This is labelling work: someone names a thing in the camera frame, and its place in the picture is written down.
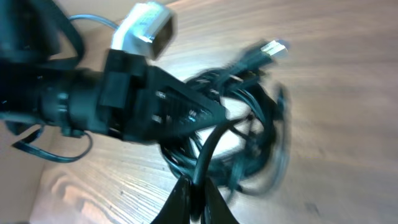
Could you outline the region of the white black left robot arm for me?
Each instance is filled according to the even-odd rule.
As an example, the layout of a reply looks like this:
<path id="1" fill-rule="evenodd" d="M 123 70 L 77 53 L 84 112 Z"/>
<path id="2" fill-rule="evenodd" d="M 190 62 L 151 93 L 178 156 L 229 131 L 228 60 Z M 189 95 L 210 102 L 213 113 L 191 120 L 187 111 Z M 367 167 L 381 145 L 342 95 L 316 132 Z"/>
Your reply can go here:
<path id="1" fill-rule="evenodd" d="M 79 67 L 81 35 L 53 1 L 1 2 L 1 119 L 123 141 L 187 136 L 226 121 L 225 107 L 147 60 L 108 51 L 102 72 Z"/>

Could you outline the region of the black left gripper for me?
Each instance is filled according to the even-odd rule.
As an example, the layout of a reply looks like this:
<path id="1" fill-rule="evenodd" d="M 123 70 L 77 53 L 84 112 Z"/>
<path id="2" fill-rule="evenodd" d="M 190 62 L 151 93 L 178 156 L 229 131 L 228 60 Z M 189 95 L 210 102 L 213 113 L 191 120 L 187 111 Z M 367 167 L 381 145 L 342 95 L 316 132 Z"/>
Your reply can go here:
<path id="1" fill-rule="evenodd" d="M 142 56 L 108 52 L 103 72 L 39 68 L 40 118 L 64 136 L 85 131 L 123 141 L 162 141 L 227 120 L 226 108 Z"/>

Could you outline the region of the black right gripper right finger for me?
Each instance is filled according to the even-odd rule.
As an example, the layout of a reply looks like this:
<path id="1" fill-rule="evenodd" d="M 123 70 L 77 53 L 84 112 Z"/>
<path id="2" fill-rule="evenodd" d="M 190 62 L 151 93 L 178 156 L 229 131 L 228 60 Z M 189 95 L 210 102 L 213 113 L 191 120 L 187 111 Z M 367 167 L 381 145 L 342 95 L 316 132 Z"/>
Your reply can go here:
<path id="1" fill-rule="evenodd" d="M 205 180 L 204 224 L 239 224 L 210 178 Z"/>

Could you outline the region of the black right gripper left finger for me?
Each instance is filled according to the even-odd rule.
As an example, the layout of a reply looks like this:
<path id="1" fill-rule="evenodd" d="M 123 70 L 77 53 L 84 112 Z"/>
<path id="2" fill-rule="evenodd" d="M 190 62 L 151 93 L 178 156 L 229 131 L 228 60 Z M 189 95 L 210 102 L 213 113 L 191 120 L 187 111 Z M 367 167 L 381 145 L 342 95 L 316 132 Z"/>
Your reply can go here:
<path id="1" fill-rule="evenodd" d="M 180 177 L 164 206 L 151 224 L 189 224 L 191 209 L 191 181 Z"/>

